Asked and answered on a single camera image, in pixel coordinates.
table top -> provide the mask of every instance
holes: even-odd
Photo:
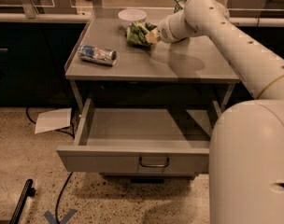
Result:
[[[170,8],[142,8],[146,21],[157,25],[173,13]],[[186,38],[180,42],[159,42],[150,49],[126,42],[125,29],[118,18],[119,8],[95,8],[91,20],[66,63],[66,78],[71,80],[162,81],[237,83],[238,76],[207,36]],[[114,66],[82,61],[79,45],[117,51]]]

white bowl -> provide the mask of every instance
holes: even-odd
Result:
[[[118,17],[121,26],[126,29],[133,21],[145,21],[147,13],[140,9],[124,9],[119,12]]]

drawer handle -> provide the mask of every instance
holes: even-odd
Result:
[[[142,157],[140,157],[139,158],[139,164],[142,167],[145,167],[145,168],[165,168],[165,167],[169,166],[170,160],[169,160],[169,158],[166,158],[166,163],[165,164],[145,164],[145,163],[142,162]]]
[[[9,51],[10,51],[10,49],[7,48],[7,47],[1,47],[0,48],[0,52],[9,52]]]

white paper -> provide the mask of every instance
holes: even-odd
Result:
[[[38,115],[35,133],[59,130],[70,126],[71,108],[56,109]]]

table leg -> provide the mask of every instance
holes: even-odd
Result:
[[[231,96],[232,93],[233,93],[234,86],[235,86],[235,84],[229,84],[229,85],[228,85],[227,91],[226,91],[226,93],[225,93],[225,95],[224,95],[224,98],[223,98],[221,104],[220,104],[220,110],[221,110],[221,112],[224,112],[224,111],[225,111],[226,106],[227,106],[228,101],[229,101],[229,98],[230,98],[230,96]]]
[[[73,89],[73,93],[75,95],[75,98],[76,98],[76,101],[77,101],[77,104],[78,104],[79,113],[81,114],[82,111],[83,111],[83,107],[84,107],[83,98],[82,98],[80,92],[78,91],[78,86],[77,86],[76,81],[71,80],[70,85],[71,85],[71,88]]]

